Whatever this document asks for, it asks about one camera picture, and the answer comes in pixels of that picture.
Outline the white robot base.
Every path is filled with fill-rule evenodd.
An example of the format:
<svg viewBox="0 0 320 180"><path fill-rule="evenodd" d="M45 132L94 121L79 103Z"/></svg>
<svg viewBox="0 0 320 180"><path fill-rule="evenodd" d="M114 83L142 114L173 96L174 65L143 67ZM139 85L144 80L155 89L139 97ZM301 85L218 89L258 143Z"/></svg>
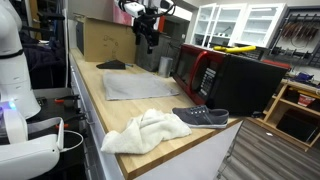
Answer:
<svg viewBox="0 0 320 180"><path fill-rule="evenodd" d="M9 0L0 0L1 180L30 180L51 170L64 148L60 117L29 124L40 112L20 41L22 22Z"/></svg>

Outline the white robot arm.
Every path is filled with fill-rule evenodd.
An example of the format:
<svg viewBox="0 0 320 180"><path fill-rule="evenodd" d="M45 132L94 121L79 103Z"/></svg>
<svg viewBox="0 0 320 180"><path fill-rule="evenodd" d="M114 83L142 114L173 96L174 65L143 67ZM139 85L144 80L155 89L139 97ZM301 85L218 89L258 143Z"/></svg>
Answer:
<svg viewBox="0 0 320 180"><path fill-rule="evenodd" d="M173 0L114 0L115 5L133 18L132 31L136 36L135 44L139 45L144 37L151 54L159 44L160 31L155 27L162 16L172 16L176 9Z"/></svg>

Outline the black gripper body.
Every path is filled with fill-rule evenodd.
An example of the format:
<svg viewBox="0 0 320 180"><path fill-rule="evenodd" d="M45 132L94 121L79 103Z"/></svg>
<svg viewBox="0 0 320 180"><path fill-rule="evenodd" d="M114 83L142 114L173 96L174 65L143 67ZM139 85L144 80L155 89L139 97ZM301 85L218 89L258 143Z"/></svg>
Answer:
<svg viewBox="0 0 320 180"><path fill-rule="evenodd" d="M144 36L147 43L149 45L152 44L153 47L157 46L159 43L159 34L160 32L153 28L155 21L153 19L143 19L142 17L136 18L134 20L132 31L135 34L140 35L140 42L141 37Z"/></svg>

